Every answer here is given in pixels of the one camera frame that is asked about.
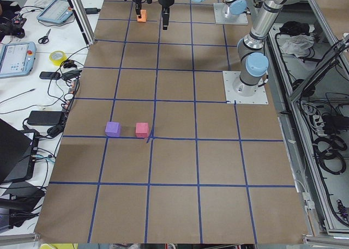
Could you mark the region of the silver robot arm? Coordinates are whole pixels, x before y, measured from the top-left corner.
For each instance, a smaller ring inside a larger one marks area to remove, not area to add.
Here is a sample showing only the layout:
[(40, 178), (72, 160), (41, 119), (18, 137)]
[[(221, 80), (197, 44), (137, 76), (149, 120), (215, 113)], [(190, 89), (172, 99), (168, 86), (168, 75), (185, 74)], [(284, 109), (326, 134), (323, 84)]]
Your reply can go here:
[[(151, 4), (153, 0), (132, 0), (135, 3), (135, 10), (137, 18), (140, 19), (143, 14), (141, 13), (142, 3), (146, 2)], [(172, 6), (175, 0), (158, 0), (159, 4), (162, 6), (161, 13), (162, 17), (170, 16), (170, 6)], [(244, 13), (247, 7), (246, 0), (225, 0), (226, 10), (225, 13), (239, 15)]]
[[(204, 0), (191, 0), (201, 3)], [(253, 96), (260, 79), (267, 72), (269, 61), (261, 53), (265, 39), (284, 5), (294, 4), (300, 0), (263, 0), (261, 9), (253, 22), (253, 26), (237, 46), (242, 70), (233, 82), (233, 90), (241, 96)]]

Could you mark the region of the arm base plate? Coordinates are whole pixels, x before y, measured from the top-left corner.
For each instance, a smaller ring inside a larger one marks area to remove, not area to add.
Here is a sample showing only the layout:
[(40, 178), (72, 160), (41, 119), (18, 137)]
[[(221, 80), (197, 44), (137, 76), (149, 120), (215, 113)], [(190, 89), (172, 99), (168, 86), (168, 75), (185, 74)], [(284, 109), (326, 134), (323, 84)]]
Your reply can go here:
[(247, 25), (245, 10), (234, 9), (233, 5), (214, 3), (215, 23), (221, 25)]
[(228, 104), (269, 104), (263, 79), (257, 85), (247, 86), (240, 80), (240, 71), (223, 71), (225, 99)]

